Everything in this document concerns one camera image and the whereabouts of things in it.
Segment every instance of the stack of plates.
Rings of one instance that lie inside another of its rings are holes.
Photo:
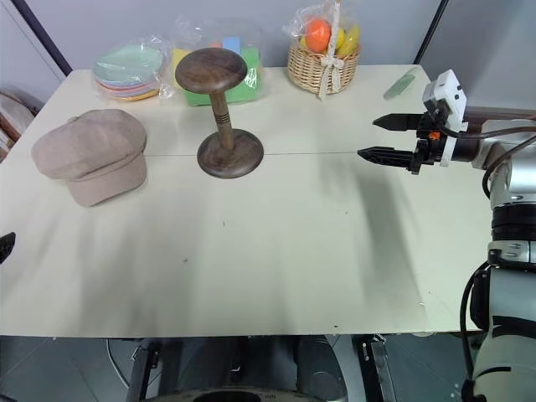
[[[164,61],[164,55],[156,48],[128,44],[100,57],[93,74],[108,95],[138,101],[158,94]]]

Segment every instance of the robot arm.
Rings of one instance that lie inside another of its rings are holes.
[[[487,332],[472,367],[464,338],[466,402],[536,400],[536,122],[487,121],[470,134],[462,121],[466,97],[452,72],[429,83],[423,115],[391,114],[374,125],[387,130],[416,130],[413,152],[389,147],[358,151],[364,159],[406,168],[438,162],[471,162],[485,170],[482,185],[492,208],[492,241],[487,263],[471,278],[461,303],[461,328],[469,291],[471,318]]]

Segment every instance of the white wall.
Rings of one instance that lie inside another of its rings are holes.
[[[469,106],[536,109],[536,2],[451,0],[421,63],[453,69]]]
[[[136,36],[167,33],[179,14],[240,17],[258,23],[266,38],[265,65],[285,65],[282,33],[294,12],[322,0],[27,0],[74,69],[90,68],[110,47]],[[352,3],[363,32],[363,64],[411,63],[439,0],[343,0]]]
[[[0,2],[0,88],[42,106],[64,75],[9,1]]]

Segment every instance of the table surface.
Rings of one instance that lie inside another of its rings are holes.
[[[382,94],[409,65],[363,65],[321,103],[285,69],[266,91],[229,106],[265,158],[221,180],[196,161],[215,131],[209,106],[182,96],[119,103],[87,70],[58,88],[0,165],[0,333],[75,337],[437,332],[458,328],[463,287],[485,259],[491,212],[469,164],[419,176],[355,151],[413,150],[415,134],[372,126],[421,113],[419,69],[406,92]],[[147,181],[92,208],[41,175],[30,149],[96,108],[121,108],[147,129]]]

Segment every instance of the wicker basket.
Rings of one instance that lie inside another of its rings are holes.
[[[334,91],[332,87],[331,75],[327,82],[327,93],[334,94],[340,92],[350,84],[355,73],[355,68],[358,65],[358,57],[361,46],[358,46],[356,51],[349,56],[344,57],[344,66],[340,69],[341,88]],[[320,80],[324,72],[324,66],[320,60],[323,54],[313,53],[309,49],[303,48],[297,41],[291,44],[288,53],[288,75],[291,80],[304,90],[308,90],[313,94],[318,95],[320,91]]]

